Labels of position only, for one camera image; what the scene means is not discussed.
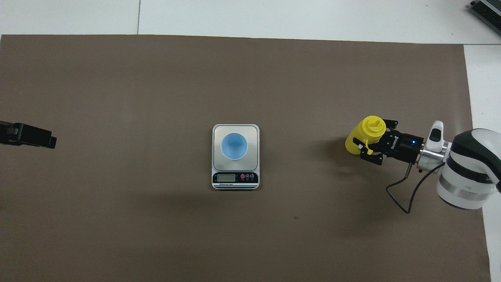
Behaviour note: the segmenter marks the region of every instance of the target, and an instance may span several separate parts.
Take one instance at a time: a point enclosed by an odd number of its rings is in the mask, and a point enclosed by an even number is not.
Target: white floor
[[[465,44],[473,126],[501,132],[501,36],[471,15],[468,3],[2,0],[0,35],[171,34]],[[501,281],[500,194],[483,213],[491,278]]]

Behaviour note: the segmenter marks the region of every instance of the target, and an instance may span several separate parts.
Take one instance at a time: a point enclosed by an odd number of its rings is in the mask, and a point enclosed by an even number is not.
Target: blue bowl
[[[247,140],[241,134],[230,133],[221,142],[222,154],[230,160],[239,160],[247,153]]]

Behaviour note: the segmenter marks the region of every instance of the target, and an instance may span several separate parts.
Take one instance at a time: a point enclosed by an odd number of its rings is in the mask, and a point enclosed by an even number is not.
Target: yellow bottle
[[[356,137],[358,140],[365,143],[365,146],[368,144],[376,143],[379,141],[381,136],[386,131],[386,124],[383,119],[370,115],[364,118],[354,129],[351,131],[350,135],[345,141],[345,147],[348,152],[359,155],[360,150],[358,146],[353,143],[353,137]]]

